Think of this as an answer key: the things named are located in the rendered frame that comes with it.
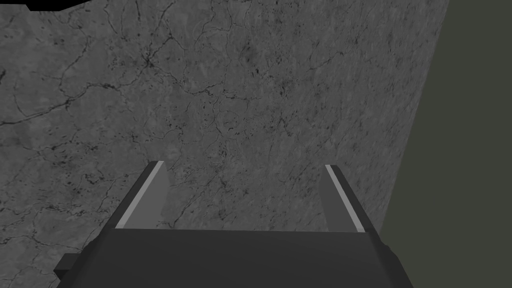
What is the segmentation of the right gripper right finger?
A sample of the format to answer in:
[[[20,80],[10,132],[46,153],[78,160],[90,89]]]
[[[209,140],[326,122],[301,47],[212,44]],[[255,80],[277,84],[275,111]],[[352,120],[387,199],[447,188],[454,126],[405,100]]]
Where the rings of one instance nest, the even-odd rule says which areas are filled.
[[[336,165],[325,164],[322,167],[318,193],[329,232],[372,231],[364,209]]]

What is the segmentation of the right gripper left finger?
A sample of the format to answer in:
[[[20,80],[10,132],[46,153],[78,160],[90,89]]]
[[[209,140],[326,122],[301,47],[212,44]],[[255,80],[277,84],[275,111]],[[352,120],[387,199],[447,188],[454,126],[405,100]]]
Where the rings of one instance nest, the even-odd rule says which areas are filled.
[[[147,164],[104,229],[155,229],[170,188],[164,161]]]

